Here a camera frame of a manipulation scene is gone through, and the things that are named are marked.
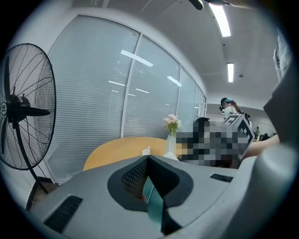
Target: paper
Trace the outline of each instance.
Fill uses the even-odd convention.
[[[147,147],[145,150],[143,150],[142,155],[150,155],[150,148]]]

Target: white wall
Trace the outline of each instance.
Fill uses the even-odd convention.
[[[45,1],[24,22],[9,47],[20,43],[32,43],[41,47],[48,54],[63,30],[78,15],[109,19],[143,32],[172,53],[196,80],[204,95],[206,95],[206,88],[199,73],[171,40],[146,22],[114,9],[101,9],[98,7],[72,8],[72,0]],[[40,167],[47,177],[52,178],[44,161],[40,163]],[[38,176],[43,176],[38,167],[34,170]],[[34,185],[34,179],[30,172],[11,169],[6,165],[2,167],[2,171],[15,200],[21,206],[26,206],[28,196]]]
[[[207,104],[206,117],[214,121],[223,121],[224,115],[221,114],[219,105],[219,103]],[[264,110],[252,109],[242,106],[240,106],[240,108],[251,116],[253,131],[256,130],[256,127],[259,127],[261,134],[267,133],[269,136],[272,136],[273,133],[276,133],[271,120]]]
[[[224,120],[224,114],[219,113],[206,113],[206,117],[210,119],[210,121],[223,121]]]
[[[235,102],[238,103],[238,105],[245,105],[247,107],[263,110],[263,107],[270,99],[260,99],[260,98],[254,98],[254,96],[250,98],[245,98],[243,95],[239,94],[227,94],[222,92],[209,92],[207,95],[207,103],[208,104],[220,104],[220,100],[224,97],[230,97]]]

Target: round wooden table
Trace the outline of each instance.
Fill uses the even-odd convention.
[[[181,147],[177,144],[177,155]],[[150,137],[128,137],[109,141],[97,147],[87,158],[83,171],[107,165],[120,160],[141,156],[142,151],[150,147],[151,155],[165,154],[166,140]]]

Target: window blind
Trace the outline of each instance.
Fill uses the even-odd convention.
[[[206,107],[206,99],[202,93],[200,87],[196,85],[196,96],[195,96],[195,106],[193,114],[193,122],[199,117],[204,117]]]
[[[89,154],[120,138],[124,96],[139,33],[92,17],[77,17],[49,58],[57,90],[57,117],[45,157],[55,180],[82,171]]]
[[[180,65],[163,49],[142,37],[128,91],[124,137],[166,139],[163,119],[175,114]]]
[[[196,83],[183,67],[180,83],[182,86],[179,89],[177,115],[182,120],[182,131],[189,131],[193,125]]]

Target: fan blade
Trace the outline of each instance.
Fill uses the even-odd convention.
[[[2,154],[5,153],[4,147],[5,147],[6,126],[7,126],[7,117],[5,117],[5,119],[4,119],[3,126],[2,126],[2,132],[1,132],[1,149],[2,149]]]
[[[9,56],[5,62],[5,69],[4,69],[4,92],[6,101],[10,101],[10,85],[9,85]]]
[[[44,116],[49,115],[51,112],[48,110],[37,109],[33,107],[17,107],[14,109],[16,113],[26,116]]]

